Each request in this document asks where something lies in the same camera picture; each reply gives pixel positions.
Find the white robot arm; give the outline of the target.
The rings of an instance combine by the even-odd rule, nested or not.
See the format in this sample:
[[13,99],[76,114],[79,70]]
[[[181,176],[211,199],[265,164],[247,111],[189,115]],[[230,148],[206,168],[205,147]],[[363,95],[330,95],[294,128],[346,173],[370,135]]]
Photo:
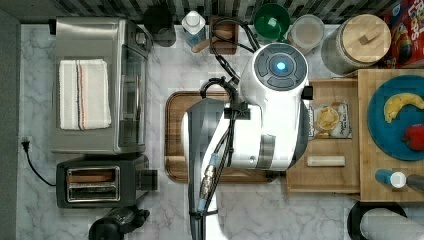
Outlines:
[[304,55],[285,43],[259,48],[241,76],[211,78],[186,110],[182,143],[188,167],[193,240],[226,240],[215,191],[223,168],[285,171],[308,144],[308,83]]

